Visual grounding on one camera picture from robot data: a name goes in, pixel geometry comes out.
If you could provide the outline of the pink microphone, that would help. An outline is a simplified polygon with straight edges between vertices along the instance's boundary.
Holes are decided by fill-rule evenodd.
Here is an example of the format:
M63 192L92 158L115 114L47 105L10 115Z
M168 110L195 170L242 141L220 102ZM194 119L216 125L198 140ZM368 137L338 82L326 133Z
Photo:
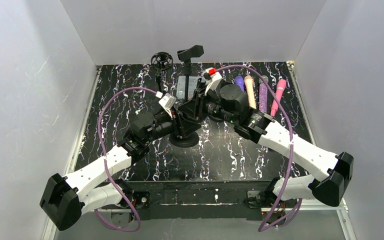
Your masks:
M279 109L279 102L282 99L287 82L285 79L280 79L276 84L275 98L270 108L270 116L274 117Z

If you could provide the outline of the beige microphone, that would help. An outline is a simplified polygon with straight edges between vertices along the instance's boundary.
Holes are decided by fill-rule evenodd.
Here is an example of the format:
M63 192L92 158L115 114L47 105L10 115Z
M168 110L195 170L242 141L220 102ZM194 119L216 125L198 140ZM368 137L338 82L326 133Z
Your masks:
M254 79L250 75L246 75L244 78L244 86L248 97L248 104L251 108L256 109L255 91L254 91Z

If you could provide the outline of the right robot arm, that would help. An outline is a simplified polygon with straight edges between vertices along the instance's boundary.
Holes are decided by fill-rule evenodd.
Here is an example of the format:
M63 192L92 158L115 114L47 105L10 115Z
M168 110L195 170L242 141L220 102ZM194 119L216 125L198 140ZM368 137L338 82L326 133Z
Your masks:
M192 99L179 111L191 121L201 122L209 116L233 124L242 138L273 150L308 171L301 177L274 179L265 193L291 199L316 199L337 207L352 179L354 158L347 152L336 154L294 135L272 116L249 106L248 95L235 84L223 86L219 94L196 89Z

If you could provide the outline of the black stand for purple microphone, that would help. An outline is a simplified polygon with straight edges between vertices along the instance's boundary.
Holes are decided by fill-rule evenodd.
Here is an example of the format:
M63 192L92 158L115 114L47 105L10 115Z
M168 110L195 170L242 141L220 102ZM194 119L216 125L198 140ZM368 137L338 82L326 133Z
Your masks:
M217 113L209 113L208 118L214 122L224 122L225 120L223 118L220 118Z

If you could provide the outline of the black tripod microphone stand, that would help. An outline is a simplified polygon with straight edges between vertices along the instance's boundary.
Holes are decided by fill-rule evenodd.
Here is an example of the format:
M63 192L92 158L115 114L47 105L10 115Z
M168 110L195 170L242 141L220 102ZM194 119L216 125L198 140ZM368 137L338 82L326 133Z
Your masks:
M165 93L162 86L162 75L173 65L173 57L164 51L155 53L150 60L150 66L152 69L156 70L155 82L158 86L158 91Z

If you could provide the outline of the purple microphone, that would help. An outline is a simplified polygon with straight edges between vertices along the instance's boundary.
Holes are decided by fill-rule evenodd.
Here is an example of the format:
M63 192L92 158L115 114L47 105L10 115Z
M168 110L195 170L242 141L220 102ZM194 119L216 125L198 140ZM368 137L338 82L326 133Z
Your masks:
M245 83L244 83L244 78L240 75L236 76L234 78L234 83L239 86L242 92L245 91Z

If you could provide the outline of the grey-headed glitter microphone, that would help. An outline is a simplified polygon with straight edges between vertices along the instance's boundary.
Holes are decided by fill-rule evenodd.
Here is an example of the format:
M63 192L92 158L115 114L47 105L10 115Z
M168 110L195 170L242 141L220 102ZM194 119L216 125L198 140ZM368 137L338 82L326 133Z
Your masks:
M268 88L265 85L265 82L268 82L268 80L268 77L263 75L262 78L259 79L258 85L259 110L264 113L268 111Z

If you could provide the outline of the black round-base stand for pink microphone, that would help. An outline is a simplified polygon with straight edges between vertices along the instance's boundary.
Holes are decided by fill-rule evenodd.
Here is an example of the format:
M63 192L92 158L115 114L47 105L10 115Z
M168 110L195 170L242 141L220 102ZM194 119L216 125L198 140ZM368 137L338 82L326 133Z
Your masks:
M202 45L194 45L188 49L178 50L177 57L183 63L183 74L185 76L184 87L183 87L183 102L188 101L190 76L192 74L192 58L199 58L204 54L204 47ZM174 138L172 133L169 135L169 141L176 147L180 148L191 148L198 144L199 136L196 132L188 138Z

